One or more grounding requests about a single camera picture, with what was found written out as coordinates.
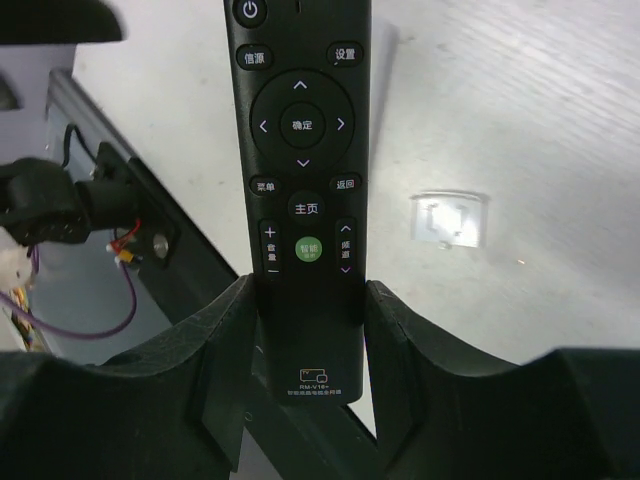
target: screw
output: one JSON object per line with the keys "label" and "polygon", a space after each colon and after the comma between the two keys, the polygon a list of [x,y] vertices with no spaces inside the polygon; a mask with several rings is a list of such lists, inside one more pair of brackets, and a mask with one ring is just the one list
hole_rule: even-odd
{"label": "screw", "polygon": [[156,233],[153,236],[153,251],[156,254],[156,257],[160,259],[167,258],[167,254],[169,253],[169,240],[161,233]]}

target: transparent square object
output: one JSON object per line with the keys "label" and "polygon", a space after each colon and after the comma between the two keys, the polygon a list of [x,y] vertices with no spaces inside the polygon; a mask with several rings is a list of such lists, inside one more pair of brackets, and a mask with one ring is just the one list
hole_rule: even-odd
{"label": "transparent square object", "polygon": [[445,248],[480,248],[486,228],[486,200],[464,192],[426,192],[411,197],[414,240]]}

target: table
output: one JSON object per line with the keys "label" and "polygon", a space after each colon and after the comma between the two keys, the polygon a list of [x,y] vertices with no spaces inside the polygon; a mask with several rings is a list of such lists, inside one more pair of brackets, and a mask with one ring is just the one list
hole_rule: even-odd
{"label": "table", "polygon": [[[112,2],[75,78],[240,274],[251,270],[222,2]],[[368,276],[513,362],[640,346],[632,0],[374,0],[400,41],[370,178]],[[482,248],[411,238],[411,196],[480,194]],[[373,428],[365,397],[356,411]]]}

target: black remote control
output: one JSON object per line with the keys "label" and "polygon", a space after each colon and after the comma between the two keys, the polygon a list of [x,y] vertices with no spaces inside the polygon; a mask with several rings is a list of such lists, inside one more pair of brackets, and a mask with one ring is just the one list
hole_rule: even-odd
{"label": "black remote control", "polygon": [[371,0],[225,0],[253,268],[280,403],[362,395]]}

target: green button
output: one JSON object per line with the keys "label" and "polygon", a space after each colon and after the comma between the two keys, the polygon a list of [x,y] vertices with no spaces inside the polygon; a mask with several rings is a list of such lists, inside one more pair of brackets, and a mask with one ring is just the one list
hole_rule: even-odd
{"label": "green button", "polygon": [[315,262],[322,255],[322,242],[315,237],[302,237],[296,243],[296,255],[303,262]]}

